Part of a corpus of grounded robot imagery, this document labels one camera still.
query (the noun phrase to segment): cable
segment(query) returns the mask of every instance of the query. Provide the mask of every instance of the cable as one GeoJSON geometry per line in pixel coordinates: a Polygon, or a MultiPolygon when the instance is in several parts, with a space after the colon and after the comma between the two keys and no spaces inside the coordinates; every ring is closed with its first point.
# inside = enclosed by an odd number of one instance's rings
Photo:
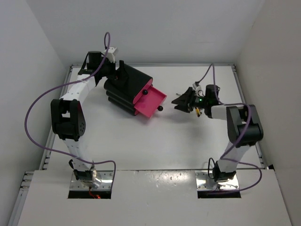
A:
{"type": "Polygon", "coordinates": [[[215,166],[215,161],[213,160],[213,158],[209,158],[207,174],[208,174],[208,177],[209,177],[210,179],[214,179],[214,178],[210,177],[210,174],[209,174],[209,170],[210,170],[210,161],[211,161],[211,160],[212,160],[212,162],[213,162],[213,165],[215,166]]]}
{"type": "MultiPolygon", "coordinates": [[[[230,152],[230,151],[231,151],[231,150],[232,150],[232,149],[233,149],[233,148],[241,141],[242,137],[243,137],[244,134],[246,133],[246,130],[248,129],[248,126],[249,126],[250,121],[251,121],[252,111],[251,111],[250,106],[247,105],[247,104],[244,104],[244,103],[224,104],[222,101],[220,101],[220,99],[218,98],[218,95],[217,95],[217,90],[216,90],[216,85],[215,85],[215,67],[214,67],[214,64],[210,64],[210,66],[209,66],[208,70],[206,71],[205,75],[204,75],[204,76],[201,78],[201,80],[198,81],[198,82],[200,83],[200,82],[206,77],[206,75],[208,74],[208,71],[210,70],[211,67],[212,67],[212,70],[213,70],[214,94],[215,94],[215,98],[217,99],[217,101],[218,101],[221,105],[225,105],[225,106],[231,106],[231,105],[244,105],[244,106],[246,106],[246,107],[248,108],[248,117],[247,117],[247,120],[246,120],[246,125],[244,126],[244,128],[243,128],[241,134],[239,135],[239,137],[237,138],[237,140],[232,144],[232,146],[231,146],[228,150],[226,150],[226,151],[224,152],[224,154],[222,154],[221,157],[220,157],[221,160],[227,160],[227,161],[237,162],[236,160],[233,160],[233,159],[224,158],[224,156],[225,156],[226,154],[228,154],[228,153],[229,153],[229,152],[230,152]]],[[[258,166],[254,165],[254,164],[251,164],[251,163],[241,162],[241,161],[238,161],[237,163],[238,163],[238,164],[242,164],[242,165],[252,166],[252,167],[258,169],[258,170],[259,170],[260,176],[259,176],[259,179],[258,179],[254,184],[252,184],[252,185],[250,185],[250,186],[248,186],[248,187],[246,187],[246,188],[234,190],[234,191],[232,191],[232,192],[241,192],[241,191],[245,191],[245,190],[247,190],[247,189],[250,189],[250,188],[252,188],[252,187],[258,185],[259,182],[260,182],[261,179],[262,179],[262,170],[261,170],[258,166]]]]}
{"type": "Polygon", "coordinates": [[[111,35],[109,32],[106,32],[106,34],[104,35],[104,42],[106,40],[106,37],[108,36],[108,45],[107,45],[107,48],[106,48],[106,52],[104,54],[104,57],[101,61],[101,63],[99,64],[98,68],[96,69],[95,72],[93,72],[90,76],[88,76],[87,78],[83,79],[83,80],[78,80],[78,81],[73,81],[73,82],[68,82],[68,83],[65,83],[63,85],[59,85],[59,86],[56,86],[50,90],[47,90],[46,92],[44,92],[43,94],[41,94],[37,99],[35,99],[35,101],[32,103],[32,105],[30,105],[27,113],[26,113],[26,116],[25,116],[25,121],[24,121],[24,128],[25,128],[25,132],[26,132],[26,135],[27,137],[30,139],[31,142],[33,142],[36,146],[42,148],[42,149],[46,149],[46,150],[49,150],[49,151],[52,151],[52,152],[57,152],[57,153],[61,153],[61,154],[65,154],[65,155],[68,155],[70,157],[73,157],[73,158],[77,158],[78,160],[82,161],[82,162],[85,162],[87,164],[93,164],[93,165],[98,165],[98,164],[104,164],[104,163],[108,163],[108,162],[112,162],[114,164],[114,173],[113,173],[113,178],[112,178],[112,184],[111,184],[111,191],[112,191],[112,188],[113,188],[113,182],[114,182],[114,178],[115,178],[115,173],[116,173],[116,162],[113,161],[113,160],[107,160],[107,161],[99,161],[99,162],[91,162],[91,161],[86,161],[84,159],[81,159],[79,157],[77,157],[76,155],[73,155],[73,154],[70,154],[68,152],[63,152],[63,151],[60,151],[60,150],[56,150],[56,149],[52,149],[52,148],[49,148],[49,147],[45,147],[43,145],[40,145],[38,142],[36,142],[29,134],[28,132],[28,128],[27,128],[27,121],[28,121],[28,116],[29,116],[29,113],[30,111],[32,110],[33,106],[38,102],[38,100],[40,100],[43,96],[45,96],[47,93],[50,93],[51,91],[53,90],[56,90],[56,89],[59,89],[61,87],[64,87],[64,86],[69,86],[71,84],[75,84],[75,83],[79,83],[79,82],[82,82],[82,81],[86,81],[90,78],[92,78],[94,75],[96,75],[98,73],[98,71],[100,70],[100,68],[102,67],[102,65],[104,64],[104,61],[108,55],[108,51],[109,51],[109,47],[110,47],[110,42],[111,42],[111,35]]]}

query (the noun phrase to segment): metal bracket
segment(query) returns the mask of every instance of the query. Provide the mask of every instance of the metal bracket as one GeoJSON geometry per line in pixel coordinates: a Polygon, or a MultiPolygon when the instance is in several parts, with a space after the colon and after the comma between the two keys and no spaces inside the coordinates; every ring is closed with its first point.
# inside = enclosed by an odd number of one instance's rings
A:
{"type": "Polygon", "coordinates": [[[235,175],[232,180],[215,182],[212,175],[212,170],[196,170],[196,180],[197,180],[197,191],[198,192],[210,192],[210,191],[235,191],[239,190],[239,184],[237,176],[235,175]]]}
{"type": "MultiPolygon", "coordinates": [[[[108,192],[111,190],[113,171],[97,171],[97,180],[99,186],[92,187],[91,191],[108,192]]],[[[75,175],[72,173],[72,178],[70,182],[70,191],[88,191],[89,187],[84,185],[81,181],[76,180],[75,175]]]]}

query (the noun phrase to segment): mounting plate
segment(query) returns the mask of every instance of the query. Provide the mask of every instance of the mounting plate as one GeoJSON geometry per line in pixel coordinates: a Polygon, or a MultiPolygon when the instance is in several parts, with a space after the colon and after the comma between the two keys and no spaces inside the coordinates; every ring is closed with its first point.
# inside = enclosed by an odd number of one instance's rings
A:
{"type": "Polygon", "coordinates": [[[237,176],[235,175],[232,180],[224,182],[215,182],[212,175],[212,170],[196,170],[196,180],[197,180],[197,191],[198,192],[210,192],[210,191],[239,191],[239,184],[237,176]]]}
{"type": "MultiPolygon", "coordinates": [[[[107,192],[111,190],[113,171],[97,171],[97,177],[99,182],[99,187],[93,187],[91,191],[107,192]]],[[[72,173],[72,178],[70,182],[70,191],[88,191],[89,187],[76,180],[75,175],[72,173]]]]}

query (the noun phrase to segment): white wall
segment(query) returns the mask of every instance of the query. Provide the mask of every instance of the white wall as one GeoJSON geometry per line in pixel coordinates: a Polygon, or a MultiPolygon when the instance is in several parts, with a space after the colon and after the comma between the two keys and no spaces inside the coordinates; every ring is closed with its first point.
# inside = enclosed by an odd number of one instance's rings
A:
{"type": "MultiPolygon", "coordinates": [[[[32,101],[63,82],[66,69],[25,0],[0,2],[0,226],[7,225],[26,170],[39,167],[42,151],[27,139],[24,118],[32,101]]],[[[45,144],[50,100],[34,108],[29,130],[45,144]]]]}
{"type": "Polygon", "coordinates": [[[27,0],[66,65],[103,49],[135,63],[231,62],[264,0],[27,0]]]}
{"type": "Polygon", "coordinates": [[[293,225],[301,224],[301,1],[266,0],[238,62],[238,76],[264,129],[293,225]]]}

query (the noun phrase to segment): wall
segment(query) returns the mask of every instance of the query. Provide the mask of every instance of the wall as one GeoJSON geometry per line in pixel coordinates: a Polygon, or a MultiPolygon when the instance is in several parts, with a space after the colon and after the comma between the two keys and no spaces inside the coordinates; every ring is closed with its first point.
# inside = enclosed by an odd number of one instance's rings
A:
{"type": "MultiPolygon", "coordinates": [[[[24,132],[33,100],[63,82],[66,69],[24,0],[0,3],[0,226],[7,225],[26,170],[39,167],[42,151],[24,132]]],[[[45,144],[50,129],[49,104],[60,91],[33,109],[29,130],[45,144]]]]}
{"type": "Polygon", "coordinates": [[[135,63],[231,62],[264,0],[27,0],[65,65],[103,50],[135,63]]]}
{"type": "Polygon", "coordinates": [[[266,0],[237,61],[246,99],[262,121],[262,150],[294,225],[301,222],[300,9],[300,0],[266,0]]]}

